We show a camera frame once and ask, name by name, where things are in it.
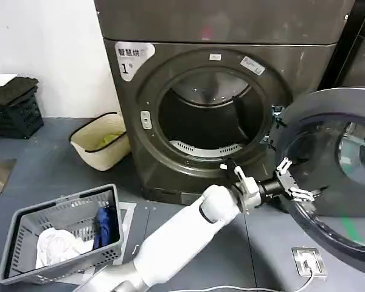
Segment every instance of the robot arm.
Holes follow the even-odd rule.
[[[221,166],[239,180],[238,192],[212,185],[192,205],[183,208],[143,242],[135,259],[122,266],[107,266],[77,292],[146,292],[165,283],[186,266],[224,226],[240,212],[267,202],[279,193],[292,200],[313,200],[313,194],[299,190],[289,180],[287,169],[277,168],[274,178],[257,183],[247,178],[239,166]]]

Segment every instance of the label sticker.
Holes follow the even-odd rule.
[[[262,66],[260,63],[254,61],[253,59],[249,58],[248,56],[245,56],[242,61],[241,65],[247,69],[249,69],[251,72],[257,74],[258,76],[261,76],[261,74],[265,71],[265,67]]]
[[[120,76],[124,81],[132,81],[138,69],[153,56],[156,48],[151,43],[118,41],[115,44]]]
[[[220,61],[221,54],[209,54],[209,60],[210,61]]]

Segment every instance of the number 1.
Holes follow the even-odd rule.
[[[126,64],[122,64],[122,66],[123,66],[123,73],[128,74],[127,69],[126,69]]]

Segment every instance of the floor socket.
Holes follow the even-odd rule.
[[[316,266],[318,267],[315,277],[327,277],[327,269],[323,264],[322,255],[316,248],[292,248],[292,253],[300,276],[311,276],[309,268],[307,268],[302,261],[303,254],[311,254],[315,258]]]

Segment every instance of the white cloth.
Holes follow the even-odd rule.
[[[43,231],[36,244],[35,268],[51,266],[92,250],[93,240],[84,242],[66,230],[49,228]]]

